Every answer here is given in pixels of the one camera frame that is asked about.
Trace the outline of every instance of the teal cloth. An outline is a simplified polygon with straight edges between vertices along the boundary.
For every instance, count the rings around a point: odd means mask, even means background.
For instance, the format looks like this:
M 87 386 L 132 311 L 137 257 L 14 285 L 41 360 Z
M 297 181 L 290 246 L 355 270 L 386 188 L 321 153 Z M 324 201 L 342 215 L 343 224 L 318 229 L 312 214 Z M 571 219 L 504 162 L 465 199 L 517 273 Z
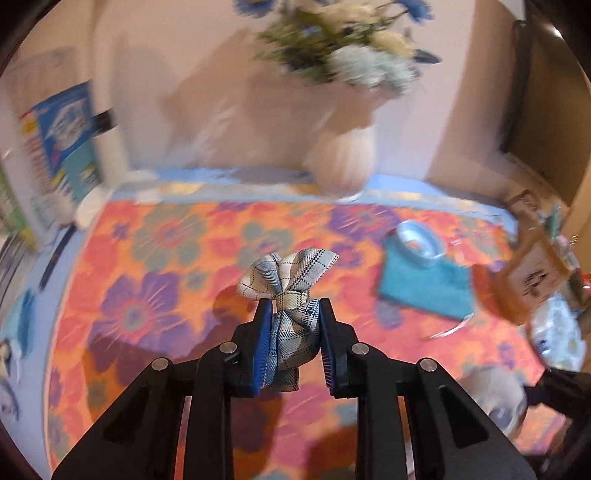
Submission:
M 386 237 L 379 294 L 388 300 L 463 320 L 474 312 L 472 272 L 443 257 L 430 268 L 408 258 L 393 236 Z

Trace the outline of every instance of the floral tablecloth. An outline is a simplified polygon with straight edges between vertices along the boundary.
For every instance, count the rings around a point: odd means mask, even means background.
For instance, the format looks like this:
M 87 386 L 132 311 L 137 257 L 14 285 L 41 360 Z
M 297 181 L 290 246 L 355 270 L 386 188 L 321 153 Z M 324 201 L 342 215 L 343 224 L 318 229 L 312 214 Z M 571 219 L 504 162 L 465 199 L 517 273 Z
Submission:
M 459 239 L 465 263 L 474 265 L 478 313 L 447 338 L 428 340 L 453 322 L 376 297 L 382 240 L 406 219 L 429 224 L 448 243 Z M 541 375 L 526 339 L 500 318 L 492 298 L 488 268 L 498 268 L 509 249 L 503 230 L 484 220 L 381 205 L 113 202 L 81 253 L 55 328 L 44 403 L 50 466 L 152 359 L 197 358 L 252 319 L 256 305 L 235 294 L 248 265 L 268 252 L 283 256 L 305 247 L 340 255 L 312 296 L 330 298 L 341 322 L 390 357 L 431 356 L 456 378 L 491 364 L 530 384 Z M 349 472 L 355 401 L 331 399 L 319 358 L 302 367 L 300 387 L 233 401 L 237 479 Z M 559 426 L 550 410 L 531 410 L 517 445 L 545 450 Z M 178 463 L 183 449 L 181 438 Z

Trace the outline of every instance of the blue plaid cloth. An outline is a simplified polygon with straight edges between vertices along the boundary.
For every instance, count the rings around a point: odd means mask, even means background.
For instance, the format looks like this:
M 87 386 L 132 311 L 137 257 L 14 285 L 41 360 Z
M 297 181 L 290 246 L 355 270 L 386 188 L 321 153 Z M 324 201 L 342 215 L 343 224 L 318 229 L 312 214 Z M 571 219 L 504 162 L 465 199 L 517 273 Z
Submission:
M 282 392 L 298 389 L 298 368 L 320 349 L 319 302 L 310 287 L 338 259 L 323 249 L 306 248 L 288 257 L 269 254 L 254 262 L 236 293 L 250 300 L 274 299 L 271 341 L 263 387 Z

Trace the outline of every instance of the pink wall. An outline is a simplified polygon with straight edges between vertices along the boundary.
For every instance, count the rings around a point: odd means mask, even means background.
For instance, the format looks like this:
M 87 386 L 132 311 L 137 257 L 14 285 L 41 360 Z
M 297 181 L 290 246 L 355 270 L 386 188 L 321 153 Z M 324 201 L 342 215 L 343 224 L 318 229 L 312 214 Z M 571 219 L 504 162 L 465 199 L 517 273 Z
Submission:
M 376 112 L 379 171 L 506 196 L 529 182 L 496 153 L 514 17 L 498 0 L 432 4 L 436 19 L 413 34 L 444 62 Z M 99 101 L 111 96 L 134 167 L 298 167 L 333 95 L 251 60 L 267 21 L 236 15 L 232 0 L 62 0 L 20 55 L 76 46 L 81 80 L 106 86 Z

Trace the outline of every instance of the white vase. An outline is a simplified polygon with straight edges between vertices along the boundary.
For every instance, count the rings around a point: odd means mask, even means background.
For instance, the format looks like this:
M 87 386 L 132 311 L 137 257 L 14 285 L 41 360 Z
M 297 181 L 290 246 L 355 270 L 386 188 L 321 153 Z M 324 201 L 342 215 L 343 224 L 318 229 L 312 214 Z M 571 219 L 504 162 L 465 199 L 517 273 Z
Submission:
M 306 167 L 323 193 L 345 200 L 361 194 L 375 172 L 377 97 L 348 85 L 339 88 L 336 108 L 310 148 Z

